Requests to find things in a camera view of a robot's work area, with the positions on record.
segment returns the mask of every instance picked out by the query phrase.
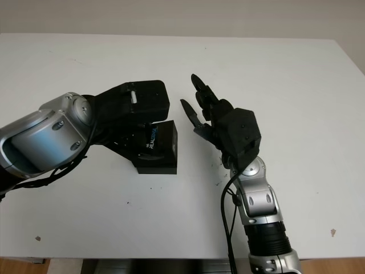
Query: robotic arm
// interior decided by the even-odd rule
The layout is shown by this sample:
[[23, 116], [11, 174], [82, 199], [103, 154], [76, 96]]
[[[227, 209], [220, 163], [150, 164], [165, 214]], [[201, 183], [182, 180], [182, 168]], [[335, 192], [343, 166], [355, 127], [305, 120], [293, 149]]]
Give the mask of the robotic arm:
[[[266, 166], [257, 156], [261, 134], [254, 113], [233, 108], [225, 99], [218, 100], [209, 86], [194, 74], [192, 82], [202, 114], [211, 125], [202, 124], [187, 101], [181, 100], [181, 104], [194, 125], [194, 132], [222, 152], [222, 163], [230, 169], [231, 180], [222, 193], [221, 211], [232, 273], [236, 274], [237, 269], [231, 244], [232, 230], [228, 229], [224, 211], [227, 193], [232, 195], [248, 237], [252, 272], [303, 273], [298, 255], [285, 234], [275, 192], [266, 181]], [[230, 189], [232, 184], [236, 193]]]
[[[121, 84], [97, 96], [66, 93], [0, 129], [0, 200], [46, 186], [72, 171], [93, 144], [130, 160], [143, 174], [176, 174], [177, 132], [159, 80]], [[50, 177], [30, 182], [54, 170]]]

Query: silver metal housing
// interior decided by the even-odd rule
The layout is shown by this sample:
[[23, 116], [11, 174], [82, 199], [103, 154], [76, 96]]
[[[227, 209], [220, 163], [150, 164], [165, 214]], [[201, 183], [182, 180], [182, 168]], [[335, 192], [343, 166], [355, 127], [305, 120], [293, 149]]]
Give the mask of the silver metal housing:
[[90, 134], [91, 108], [69, 92], [0, 129], [0, 165], [20, 178], [33, 178], [73, 160]]
[[298, 254], [292, 249], [287, 254], [278, 256], [253, 256], [249, 254], [253, 273], [278, 274], [297, 273], [303, 274]]
[[[237, 170], [231, 168], [230, 176]], [[238, 207], [243, 225], [268, 224], [283, 217], [274, 190], [266, 180], [265, 163], [256, 157], [234, 182], [242, 206]]]

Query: black cable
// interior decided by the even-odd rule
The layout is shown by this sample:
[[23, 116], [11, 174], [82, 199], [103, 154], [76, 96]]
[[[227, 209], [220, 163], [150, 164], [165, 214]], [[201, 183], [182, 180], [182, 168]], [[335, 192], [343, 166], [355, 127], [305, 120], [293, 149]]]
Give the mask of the black cable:
[[54, 176], [56, 174], [56, 172], [58, 171], [59, 168], [56, 168], [55, 170], [53, 170], [51, 177]]
[[234, 227], [234, 221], [236, 220], [236, 213], [237, 213], [237, 206], [234, 206], [234, 214], [233, 214], [233, 220], [232, 220], [232, 226], [230, 227], [229, 237], [232, 238], [232, 232]]
[[231, 195], [231, 196], [233, 196], [233, 195], [234, 195], [233, 190], [232, 190], [232, 189], [230, 189], [230, 188], [228, 188], [227, 193], [228, 193], [229, 195]]
[[229, 258], [229, 264], [230, 264], [230, 270], [232, 272], [232, 274], [237, 274], [237, 267], [236, 267], [236, 262], [234, 261], [234, 254], [233, 254], [233, 248], [232, 248], [232, 243], [230, 241], [230, 236], [229, 236], [229, 229], [228, 229], [228, 225], [227, 225], [227, 219], [226, 219], [226, 214], [224, 211], [224, 198], [226, 196], [226, 193], [228, 192], [229, 187], [231, 186], [231, 184], [237, 180], [237, 178], [239, 177], [239, 175], [244, 172], [244, 168], [240, 171], [238, 171], [226, 184], [226, 186], [223, 189], [222, 195], [221, 195], [221, 213], [222, 213], [222, 220], [223, 220], [223, 226], [224, 226], [224, 230], [226, 233], [226, 238], [227, 238], [227, 245], [228, 245], [228, 258]]

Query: table surface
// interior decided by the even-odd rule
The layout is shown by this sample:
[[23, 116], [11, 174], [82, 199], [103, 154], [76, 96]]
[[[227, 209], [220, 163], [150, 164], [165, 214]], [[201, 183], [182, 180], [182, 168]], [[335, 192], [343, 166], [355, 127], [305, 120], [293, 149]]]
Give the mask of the table surface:
[[[160, 79], [179, 133], [178, 174], [139, 175], [93, 146], [65, 178], [6, 195], [0, 256], [227, 257], [228, 170], [180, 105], [198, 110], [191, 73], [255, 112], [267, 180], [299, 256], [365, 256], [365, 77], [334, 41], [70, 34], [0, 35], [0, 126], [65, 92]], [[232, 219], [231, 204], [227, 212]], [[236, 256], [246, 257], [240, 218], [235, 226]]]

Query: wooden floor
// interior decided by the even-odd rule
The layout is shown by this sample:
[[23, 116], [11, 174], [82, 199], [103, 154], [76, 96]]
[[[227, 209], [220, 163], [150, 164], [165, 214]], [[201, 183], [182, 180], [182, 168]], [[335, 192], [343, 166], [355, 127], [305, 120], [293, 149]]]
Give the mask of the wooden floor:
[[365, 274], [365, 258], [302, 261], [305, 274]]
[[[46, 274], [49, 264], [0, 259], [0, 274]], [[365, 258], [307, 260], [302, 266], [305, 274], [365, 274]]]
[[26, 261], [0, 258], [0, 274], [47, 274], [50, 260], [44, 264], [32, 264]]

